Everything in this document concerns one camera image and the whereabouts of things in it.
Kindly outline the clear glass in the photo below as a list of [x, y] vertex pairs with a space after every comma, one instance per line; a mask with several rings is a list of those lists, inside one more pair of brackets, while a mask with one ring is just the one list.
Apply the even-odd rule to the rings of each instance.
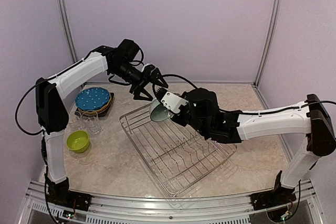
[[81, 119], [81, 113], [77, 111], [73, 111], [69, 113], [69, 121], [68, 126], [72, 131], [85, 131], [86, 128]]
[[85, 111], [82, 115], [82, 120], [86, 129], [92, 134], [99, 134], [101, 126], [99, 123], [98, 113], [94, 110]]

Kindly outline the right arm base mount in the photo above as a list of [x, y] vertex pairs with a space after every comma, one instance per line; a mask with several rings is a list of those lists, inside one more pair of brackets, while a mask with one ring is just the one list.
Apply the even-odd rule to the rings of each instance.
[[287, 203], [293, 203], [297, 200], [294, 188], [288, 189], [282, 187], [280, 182], [282, 171], [280, 171], [275, 180], [272, 190], [262, 191], [250, 195], [250, 200], [254, 210], [262, 210]]

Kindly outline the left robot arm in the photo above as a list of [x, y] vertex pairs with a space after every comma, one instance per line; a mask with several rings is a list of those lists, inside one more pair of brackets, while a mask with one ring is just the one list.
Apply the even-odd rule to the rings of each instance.
[[157, 67], [145, 65], [139, 70], [133, 65], [134, 58], [141, 51], [135, 42], [129, 40], [117, 48], [100, 46], [60, 73], [37, 80], [36, 111], [46, 141], [47, 177], [51, 182], [60, 184], [67, 180], [62, 141], [69, 116], [64, 100], [75, 89], [104, 72], [130, 84], [130, 93], [135, 100], [152, 101], [152, 96], [145, 90], [149, 83], [168, 87]]

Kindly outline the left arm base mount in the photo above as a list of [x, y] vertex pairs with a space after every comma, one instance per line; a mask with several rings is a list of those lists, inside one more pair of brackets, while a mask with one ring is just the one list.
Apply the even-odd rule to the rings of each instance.
[[74, 210], [88, 211], [92, 196], [70, 190], [68, 177], [56, 184], [45, 174], [45, 186], [47, 202]]

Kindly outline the grey striped bowl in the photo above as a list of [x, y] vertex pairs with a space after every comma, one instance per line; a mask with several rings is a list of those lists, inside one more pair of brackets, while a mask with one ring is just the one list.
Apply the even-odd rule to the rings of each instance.
[[149, 109], [150, 119], [153, 122], [163, 122], [170, 117], [172, 113], [165, 108], [157, 99], [153, 100]]

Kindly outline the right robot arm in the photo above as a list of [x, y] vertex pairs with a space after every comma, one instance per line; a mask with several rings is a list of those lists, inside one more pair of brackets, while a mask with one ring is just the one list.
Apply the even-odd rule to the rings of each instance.
[[289, 189], [324, 156], [335, 151], [335, 134], [325, 100], [309, 94], [296, 104], [259, 111], [222, 111], [216, 93], [197, 88], [182, 95], [172, 94], [167, 107], [174, 113], [173, 121], [190, 125], [205, 139], [218, 143], [241, 143], [252, 138], [298, 133], [305, 140], [288, 168], [281, 172], [276, 188], [269, 192], [273, 205], [289, 196]]

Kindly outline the blue polka dot plate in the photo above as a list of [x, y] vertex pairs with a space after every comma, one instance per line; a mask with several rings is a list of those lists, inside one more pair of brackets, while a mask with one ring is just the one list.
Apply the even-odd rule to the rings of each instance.
[[111, 99], [110, 92], [101, 87], [91, 87], [82, 90], [75, 99], [77, 108], [82, 111], [99, 110]]

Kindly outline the green bowl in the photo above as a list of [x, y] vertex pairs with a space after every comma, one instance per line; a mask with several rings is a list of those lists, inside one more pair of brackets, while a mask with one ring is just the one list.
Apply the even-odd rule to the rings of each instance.
[[78, 130], [72, 132], [66, 141], [67, 147], [75, 153], [85, 152], [90, 145], [90, 137], [88, 132]]

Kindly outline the yellow polka dot plate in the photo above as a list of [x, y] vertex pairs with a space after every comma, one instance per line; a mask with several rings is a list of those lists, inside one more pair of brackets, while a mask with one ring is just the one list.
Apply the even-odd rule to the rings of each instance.
[[87, 114], [87, 115], [94, 115], [95, 113], [98, 114], [98, 116], [104, 116], [109, 107], [111, 107], [112, 105], [112, 100], [113, 100], [113, 93], [110, 93], [110, 99], [108, 101], [108, 103], [106, 105], [104, 105], [102, 108], [98, 109], [98, 110], [89, 110], [89, 111], [83, 111], [80, 108], [77, 108], [76, 111], [81, 113], [81, 114]]

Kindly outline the black floral square plate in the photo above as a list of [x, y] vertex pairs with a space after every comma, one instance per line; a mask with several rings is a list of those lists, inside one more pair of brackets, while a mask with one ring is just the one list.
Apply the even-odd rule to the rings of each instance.
[[[110, 98], [107, 106], [103, 110], [97, 112], [99, 118], [102, 118], [102, 117], [106, 116], [108, 114], [108, 112], [110, 111], [110, 109], [113, 107], [113, 103], [114, 103], [114, 93], [113, 92], [110, 92], [110, 97], [111, 98]], [[79, 108], [76, 108], [75, 112], [78, 115], [83, 114], [83, 111], [81, 111]]]

